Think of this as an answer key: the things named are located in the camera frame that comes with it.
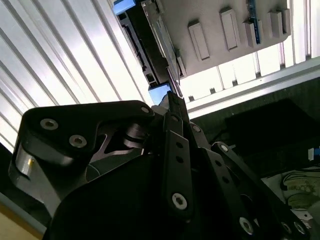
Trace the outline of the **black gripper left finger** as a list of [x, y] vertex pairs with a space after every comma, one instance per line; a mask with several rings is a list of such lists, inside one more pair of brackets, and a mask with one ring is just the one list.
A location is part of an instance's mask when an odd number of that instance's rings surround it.
[[194, 214], [185, 101], [168, 92], [160, 105], [138, 100], [39, 107], [22, 116], [9, 175], [54, 217], [86, 185], [90, 163], [144, 149], [163, 161], [163, 207], [189, 222]]

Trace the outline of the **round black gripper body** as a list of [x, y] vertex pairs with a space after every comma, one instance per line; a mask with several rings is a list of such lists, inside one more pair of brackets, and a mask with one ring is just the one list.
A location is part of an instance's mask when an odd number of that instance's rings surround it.
[[164, 163], [151, 152], [89, 182], [60, 204], [46, 240], [215, 240], [201, 206], [199, 167], [189, 144], [194, 212], [181, 221], [163, 206]]

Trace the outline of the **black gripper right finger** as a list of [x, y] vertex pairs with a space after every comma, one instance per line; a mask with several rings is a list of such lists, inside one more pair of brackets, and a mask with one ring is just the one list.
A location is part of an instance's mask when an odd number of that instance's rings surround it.
[[177, 99], [191, 152], [199, 167], [200, 205], [216, 240], [308, 240], [302, 221], [222, 142], [209, 145]]

